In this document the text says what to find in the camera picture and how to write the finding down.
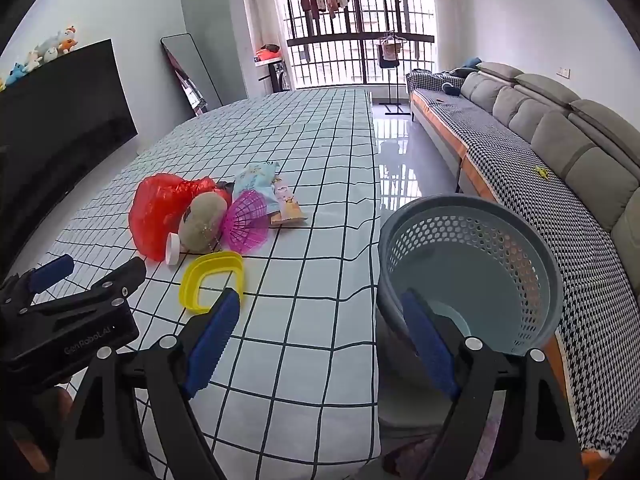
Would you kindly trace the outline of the person's left hand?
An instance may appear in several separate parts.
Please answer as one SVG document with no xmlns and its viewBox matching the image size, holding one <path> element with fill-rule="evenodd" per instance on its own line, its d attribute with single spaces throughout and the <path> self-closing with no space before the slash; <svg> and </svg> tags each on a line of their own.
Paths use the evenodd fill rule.
<svg viewBox="0 0 640 480">
<path fill-rule="evenodd" d="M 18 404 L 10 433 L 37 474 L 52 476 L 73 398 L 60 386 Z"/>
</svg>

